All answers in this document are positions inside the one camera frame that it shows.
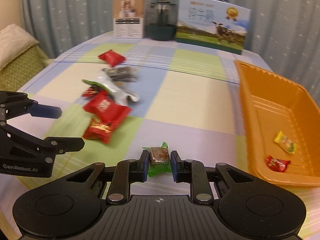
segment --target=cow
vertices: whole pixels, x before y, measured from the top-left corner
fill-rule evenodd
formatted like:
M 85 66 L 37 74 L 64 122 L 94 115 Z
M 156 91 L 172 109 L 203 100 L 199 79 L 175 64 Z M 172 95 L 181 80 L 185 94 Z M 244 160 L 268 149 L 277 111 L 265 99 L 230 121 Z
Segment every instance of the cow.
M 222 38 L 228 38 L 228 43 L 232 43 L 234 31 L 230 30 L 226 27 L 223 27 L 222 23 L 212 22 L 216 26 L 217 34 L 218 34 L 218 43 L 221 44 Z

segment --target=checkered tablecloth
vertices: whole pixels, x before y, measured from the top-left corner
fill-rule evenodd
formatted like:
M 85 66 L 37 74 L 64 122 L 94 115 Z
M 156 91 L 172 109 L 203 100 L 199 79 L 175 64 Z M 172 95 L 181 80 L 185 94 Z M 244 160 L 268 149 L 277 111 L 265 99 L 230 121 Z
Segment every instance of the checkered tablecloth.
M 126 57 L 121 65 L 137 69 L 138 81 L 129 88 L 141 100 L 130 103 L 130 116 L 113 133 L 109 144 L 85 140 L 80 152 L 58 155 L 50 179 L 1 175 L 0 208 L 10 224 L 14 225 L 12 205 L 27 189 L 94 162 L 113 166 L 124 159 L 139 158 L 142 147 L 160 146 L 163 141 L 182 159 L 196 159 L 213 167 L 225 162 L 247 171 L 239 77 L 233 61 L 239 59 L 270 70 L 259 55 L 249 51 L 240 56 L 175 41 L 114 39 L 112 33 L 106 33 L 63 53 L 20 89 L 41 104 L 61 107 L 61 118 L 38 122 L 25 115 L 9 123 L 39 138 L 82 136 L 92 115 L 82 109 L 87 101 L 81 94 L 88 86 L 81 80 L 97 77 L 106 66 L 97 56 L 109 49 Z M 300 235 L 308 240 L 320 239 L 320 234 L 314 234 L 320 229 L 320 191 L 290 190 L 303 199 L 308 209 Z M 141 195 L 189 191 L 188 184 L 174 183 L 170 174 L 131 186 L 132 194 Z

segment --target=orange bin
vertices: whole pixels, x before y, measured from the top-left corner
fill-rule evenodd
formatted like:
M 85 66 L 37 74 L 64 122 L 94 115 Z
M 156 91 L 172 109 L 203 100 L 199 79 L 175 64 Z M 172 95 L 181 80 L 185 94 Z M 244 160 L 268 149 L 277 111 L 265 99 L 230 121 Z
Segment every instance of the orange bin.
M 320 110 L 301 85 L 236 60 L 248 163 L 257 177 L 278 185 L 320 186 Z M 274 139 L 282 131 L 298 148 L 285 152 Z M 268 155 L 290 160 L 284 173 L 270 170 Z

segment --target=beige wall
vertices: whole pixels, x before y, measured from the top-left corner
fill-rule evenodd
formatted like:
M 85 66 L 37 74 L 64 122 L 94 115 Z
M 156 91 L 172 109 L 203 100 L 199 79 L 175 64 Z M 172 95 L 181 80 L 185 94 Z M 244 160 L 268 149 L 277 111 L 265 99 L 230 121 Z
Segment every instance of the beige wall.
M 20 0 L 0 0 L 0 30 L 12 23 L 22 27 Z

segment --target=red snack package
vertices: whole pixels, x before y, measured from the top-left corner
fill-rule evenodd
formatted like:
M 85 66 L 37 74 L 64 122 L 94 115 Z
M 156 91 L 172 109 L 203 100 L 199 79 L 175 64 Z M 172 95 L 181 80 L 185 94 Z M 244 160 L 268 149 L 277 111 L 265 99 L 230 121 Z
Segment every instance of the red snack package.
M 112 130 L 108 124 L 96 122 L 91 119 L 90 125 L 82 136 L 85 139 L 99 139 L 103 143 L 108 143 Z
M 82 97 L 92 97 L 98 94 L 102 89 L 100 87 L 89 87 L 83 94 Z
M 121 62 L 125 61 L 125 57 L 121 56 L 120 54 L 114 52 L 112 49 L 102 53 L 98 56 L 99 59 L 102 59 L 110 64 L 111 67 L 120 64 Z
M 102 123 L 110 123 L 112 130 L 116 129 L 131 111 L 130 107 L 117 105 L 109 99 L 105 90 L 96 95 L 83 108 L 97 115 Z
M 291 161 L 284 161 L 273 158 L 271 155 L 269 155 L 265 160 L 265 164 L 268 166 L 268 168 L 272 171 L 277 172 L 284 172 L 290 162 Z

